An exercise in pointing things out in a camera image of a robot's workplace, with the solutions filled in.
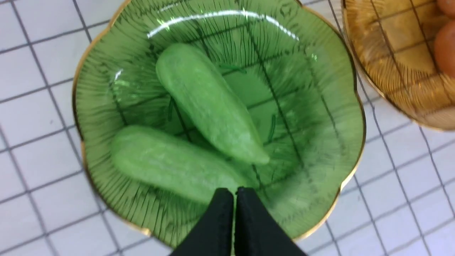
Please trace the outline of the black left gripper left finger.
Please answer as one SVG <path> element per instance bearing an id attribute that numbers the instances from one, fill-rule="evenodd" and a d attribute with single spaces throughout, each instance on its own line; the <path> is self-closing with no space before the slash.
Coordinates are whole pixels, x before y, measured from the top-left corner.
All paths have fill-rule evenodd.
<path id="1" fill-rule="evenodd" d="M 229 256 L 233 219 L 234 196 L 227 188 L 216 189 L 203 216 L 171 256 Z"/>

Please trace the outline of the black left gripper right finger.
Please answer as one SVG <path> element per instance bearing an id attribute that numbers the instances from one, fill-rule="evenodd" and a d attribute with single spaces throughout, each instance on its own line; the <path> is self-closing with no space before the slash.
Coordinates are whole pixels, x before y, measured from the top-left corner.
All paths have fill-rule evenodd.
<path id="1" fill-rule="evenodd" d="M 255 190 L 237 190 L 234 234 L 236 256 L 305 256 L 275 222 Z"/>

